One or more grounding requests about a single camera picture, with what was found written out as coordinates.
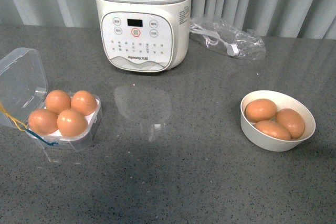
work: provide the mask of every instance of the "button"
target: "button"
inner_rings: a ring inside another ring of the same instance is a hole
[[[122,34],[122,30],[121,30],[121,28],[118,27],[118,26],[114,29],[114,32],[115,32],[115,34],[117,34],[117,35],[121,35],[121,34]]]
[[[157,22],[155,19],[153,19],[153,20],[151,20],[151,21],[149,22],[149,25],[150,25],[150,27],[152,27],[152,28],[157,28],[157,26],[158,26],[158,22]]]
[[[157,30],[151,30],[149,33],[153,38],[156,38],[159,35],[159,32]]]
[[[132,33],[132,35],[133,35],[134,37],[139,37],[139,36],[140,36],[140,30],[137,29],[137,28],[133,28],[133,29],[131,30],[131,33]]]
[[[114,18],[113,18],[113,23],[114,23],[116,26],[120,26],[120,25],[121,25],[121,20],[120,20],[120,18],[114,17]]]

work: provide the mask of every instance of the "control panel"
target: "control panel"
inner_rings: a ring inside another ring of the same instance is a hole
[[[105,52],[119,68],[159,71],[172,60],[172,29],[166,19],[146,13],[108,13],[101,23]]]

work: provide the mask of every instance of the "white curtain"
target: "white curtain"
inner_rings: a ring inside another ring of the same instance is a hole
[[[336,0],[192,0],[192,16],[262,36],[336,39]],[[0,0],[0,24],[98,27],[95,0]]]
[[[336,0],[193,0],[192,15],[222,17],[263,36],[336,39]]]

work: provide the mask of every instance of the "white bowl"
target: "white bowl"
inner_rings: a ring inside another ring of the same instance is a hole
[[[251,101],[261,98],[273,101],[277,105],[278,111],[282,109],[293,109],[298,112],[302,116],[306,125],[303,135],[296,140],[286,141],[268,136],[263,132],[257,130],[254,127],[254,123],[249,122],[245,117],[245,109]],[[240,124],[242,126],[241,129],[243,130],[244,134],[252,143],[258,145],[263,149],[273,152],[284,152],[294,148],[298,144],[310,138],[316,128],[316,123],[313,115],[302,103],[292,97],[289,97],[288,95],[269,90],[254,91],[247,94],[242,99],[240,104]]]

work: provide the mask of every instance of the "clear plastic container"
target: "clear plastic container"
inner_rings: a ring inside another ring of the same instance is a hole
[[[21,122],[27,123],[33,110],[44,108],[48,82],[37,50],[17,48],[0,61],[0,90],[0,101],[3,107]],[[98,96],[95,98],[98,104],[97,109],[86,117],[89,126],[82,134],[75,137],[63,137],[60,134],[40,135],[46,142],[58,143],[52,146],[27,134],[43,149],[73,151],[85,149],[92,144],[93,136],[103,117],[100,99]],[[0,124],[16,128],[13,121],[3,113],[0,113]]]

